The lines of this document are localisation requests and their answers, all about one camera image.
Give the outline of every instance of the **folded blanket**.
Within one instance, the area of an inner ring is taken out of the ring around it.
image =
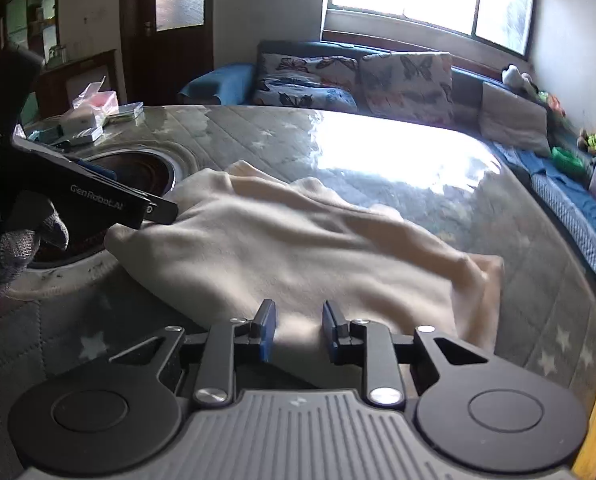
[[[365,209],[314,178],[285,184],[246,162],[203,170],[168,198],[171,226],[113,226],[105,247],[139,283],[208,328],[278,307],[272,362],[319,387],[349,386],[354,367],[326,356],[322,304],[392,332],[430,324],[492,351],[502,260],[454,250],[386,206]]]

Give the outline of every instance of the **sofa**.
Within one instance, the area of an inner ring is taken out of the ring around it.
[[[259,60],[262,54],[283,54],[296,57],[344,56],[360,61],[364,56],[386,52],[390,51],[327,41],[261,41],[258,45]],[[181,104],[192,105],[251,105],[254,104],[251,97],[257,75],[258,69],[253,63],[223,66],[190,81],[178,93],[178,100]],[[593,166],[591,157],[577,149],[577,135],[547,105],[537,102],[547,110],[549,145],[575,153],[586,165],[587,174],[580,182],[562,174],[544,158],[492,142],[480,135],[478,118],[483,102],[483,83],[516,93],[511,88],[501,81],[455,66],[452,67],[452,81],[454,124],[447,127],[481,140],[502,164],[511,169],[570,245],[596,294],[596,202],[587,191]],[[371,115],[363,97],[354,97],[358,113]]]

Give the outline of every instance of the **door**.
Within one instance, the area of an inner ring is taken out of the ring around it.
[[[214,67],[213,0],[120,0],[127,99],[176,104],[178,91]]]

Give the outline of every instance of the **ribbed surface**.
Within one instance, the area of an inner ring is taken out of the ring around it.
[[[565,471],[548,475],[572,480]],[[48,480],[29,471],[20,480]],[[114,480],[466,480],[403,416],[352,392],[246,392],[237,405],[197,415],[169,451]]]

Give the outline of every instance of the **metal bolt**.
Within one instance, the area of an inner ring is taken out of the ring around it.
[[[196,399],[205,404],[220,404],[227,400],[227,392],[220,388],[200,388],[196,392]]]
[[[398,404],[402,400],[402,393],[396,388],[383,386],[381,388],[374,388],[369,392],[369,398],[372,402],[380,404],[381,406],[392,406]]]

